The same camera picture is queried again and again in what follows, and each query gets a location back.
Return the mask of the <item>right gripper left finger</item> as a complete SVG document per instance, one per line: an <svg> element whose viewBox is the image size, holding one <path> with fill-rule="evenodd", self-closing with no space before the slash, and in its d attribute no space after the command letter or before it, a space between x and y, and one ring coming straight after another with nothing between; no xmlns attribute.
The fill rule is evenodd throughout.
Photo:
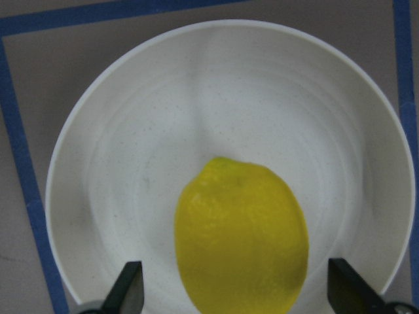
<svg viewBox="0 0 419 314"><path fill-rule="evenodd" d="M145 302L141 261L127 262L101 305L102 313L141 313Z"/></svg>

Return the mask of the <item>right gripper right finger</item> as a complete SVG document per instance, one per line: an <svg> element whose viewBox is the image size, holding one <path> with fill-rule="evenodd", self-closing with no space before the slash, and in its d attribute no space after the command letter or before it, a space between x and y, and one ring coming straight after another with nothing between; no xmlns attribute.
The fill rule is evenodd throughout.
<svg viewBox="0 0 419 314"><path fill-rule="evenodd" d="M343 258L330 258L327 299L335 313L389 313L385 301Z"/></svg>

